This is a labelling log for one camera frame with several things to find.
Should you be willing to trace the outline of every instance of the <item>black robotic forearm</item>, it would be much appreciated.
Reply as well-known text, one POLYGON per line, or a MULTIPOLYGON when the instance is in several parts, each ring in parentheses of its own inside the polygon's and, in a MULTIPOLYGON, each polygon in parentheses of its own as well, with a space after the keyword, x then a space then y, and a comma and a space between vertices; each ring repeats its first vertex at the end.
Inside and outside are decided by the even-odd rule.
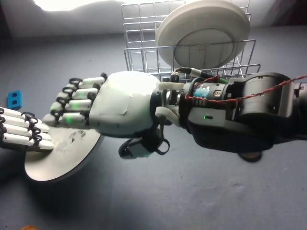
POLYGON ((180 123, 198 145, 249 153, 307 140, 307 83, 294 84, 278 73, 229 83, 205 80, 187 83, 178 102, 180 123))

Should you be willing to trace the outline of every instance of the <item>red wire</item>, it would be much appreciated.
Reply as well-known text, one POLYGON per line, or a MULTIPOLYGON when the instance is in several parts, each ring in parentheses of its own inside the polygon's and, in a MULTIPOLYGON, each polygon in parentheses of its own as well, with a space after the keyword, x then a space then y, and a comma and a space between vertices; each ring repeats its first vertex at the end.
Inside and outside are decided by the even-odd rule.
MULTIPOLYGON (((216 76, 214 76, 212 78, 208 78, 208 79, 206 79, 206 80, 204 80, 204 81, 202 81, 200 83, 195 84, 195 87, 203 84, 206 81, 216 80, 216 79, 219 79, 219 78, 220 78, 220 76, 216 75, 216 76)), ((284 85, 290 84, 290 83, 292 83, 294 81, 301 80, 301 79, 304 79, 304 78, 307 78, 307 76, 301 76, 301 77, 294 78, 294 79, 291 79, 291 80, 286 80, 286 81, 284 81, 284 82, 282 82, 282 83, 280 83, 278 85, 275 85, 275 86, 273 86, 273 87, 271 87, 269 89, 266 89, 263 92, 259 92, 259 93, 256 93, 256 94, 248 95, 248 96, 245 96, 245 97, 239 97, 239 98, 235 98, 235 99, 227 99, 227 100, 217 101, 217 100, 208 100, 208 99, 205 99, 205 98, 202 98, 202 97, 189 96, 188 94, 186 94, 185 98, 186 99, 190 99, 190 100, 191 99, 192 100, 199 99, 199 100, 204 101, 204 102, 214 102, 214 103, 220 103, 220 104, 224 104, 226 102, 240 102, 240 101, 248 99, 248 98, 257 97, 257 96, 263 95, 265 93, 272 92, 274 90, 277 90, 277 89, 283 87, 284 85)))

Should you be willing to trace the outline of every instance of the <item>white plate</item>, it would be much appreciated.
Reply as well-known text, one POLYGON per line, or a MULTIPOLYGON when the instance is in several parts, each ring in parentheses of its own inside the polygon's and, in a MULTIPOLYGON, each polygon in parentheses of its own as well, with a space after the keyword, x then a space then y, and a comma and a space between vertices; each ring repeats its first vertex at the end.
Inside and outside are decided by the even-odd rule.
POLYGON ((200 0, 171 12, 156 34, 161 58, 170 66, 196 69, 218 68, 234 59, 246 43, 249 21, 236 5, 224 0, 200 0))
POLYGON ((25 156, 25 171, 35 181, 61 180, 74 174, 103 139, 93 129, 49 128, 54 149, 50 153, 27 152, 25 156))

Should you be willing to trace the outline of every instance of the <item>dish rack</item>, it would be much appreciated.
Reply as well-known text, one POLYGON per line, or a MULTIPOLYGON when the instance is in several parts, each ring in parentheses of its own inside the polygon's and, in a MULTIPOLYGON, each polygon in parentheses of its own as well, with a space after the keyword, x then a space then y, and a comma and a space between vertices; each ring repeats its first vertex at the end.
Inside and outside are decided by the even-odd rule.
MULTIPOLYGON (((247 15, 249 21, 251 14, 248 13, 250 0, 229 0, 240 7, 247 15)), ((180 46, 158 47, 155 45, 155 35, 164 18, 176 8, 186 4, 185 0, 171 0, 140 4, 123 4, 121 12, 123 16, 123 30, 126 48, 124 50, 127 70, 142 71, 157 76, 160 81, 163 77, 169 77, 175 70, 172 66, 166 64, 159 55, 160 49, 180 48, 180 46)), ((222 47, 231 43, 201 44, 198 49, 204 51, 204 66, 206 60, 206 50, 213 46, 222 47)), ((247 75, 257 73, 260 70, 260 64, 251 64, 251 58, 255 49, 256 40, 237 41, 236 43, 246 43, 245 48, 236 57, 224 66, 214 69, 203 69, 212 75, 220 75, 225 79, 230 77, 245 78, 247 75)), ((180 76, 181 82, 191 80, 191 76, 180 76)))

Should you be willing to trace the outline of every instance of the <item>white robotic hand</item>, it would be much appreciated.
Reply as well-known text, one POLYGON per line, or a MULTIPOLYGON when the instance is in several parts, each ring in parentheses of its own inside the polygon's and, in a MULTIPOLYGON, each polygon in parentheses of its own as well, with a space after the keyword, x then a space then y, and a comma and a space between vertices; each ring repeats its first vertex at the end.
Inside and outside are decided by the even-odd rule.
POLYGON ((54 127, 92 128, 109 137, 131 138, 119 150, 123 158, 161 153, 158 147, 165 140, 158 134, 159 119, 155 116, 162 101, 158 84, 156 77, 135 71, 70 79, 43 122, 54 127))
POLYGON ((4 149, 52 150, 49 128, 29 112, 0 107, 0 147, 4 149))

